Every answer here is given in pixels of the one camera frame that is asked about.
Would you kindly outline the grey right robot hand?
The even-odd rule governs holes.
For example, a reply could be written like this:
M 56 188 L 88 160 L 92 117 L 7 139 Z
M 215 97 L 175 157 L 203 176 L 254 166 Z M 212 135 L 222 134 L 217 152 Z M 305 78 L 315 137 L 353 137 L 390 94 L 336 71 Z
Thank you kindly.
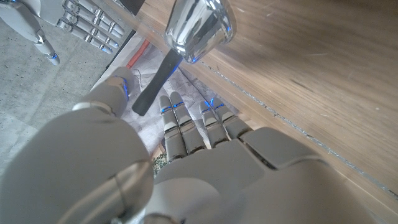
M 97 49 L 112 54 L 124 29 L 91 0 L 3 0 L 1 19 L 31 41 L 52 64 L 59 56 L 47 40 L 38 18 L 68 32 Z

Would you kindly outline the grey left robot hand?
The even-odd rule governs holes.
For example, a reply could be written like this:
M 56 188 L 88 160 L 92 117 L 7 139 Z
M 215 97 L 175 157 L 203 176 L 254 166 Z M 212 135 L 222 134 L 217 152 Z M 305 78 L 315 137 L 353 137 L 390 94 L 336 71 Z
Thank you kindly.
M 209 143 L 181 96 L 160 97 L 168 163 L 155 173 L 121 119 L 134 87 L 117 68 L 39 130 L 6 167 L 2 223 L 373 223 L 318 153 L 250 128 L 217 98 L 200 104 Z

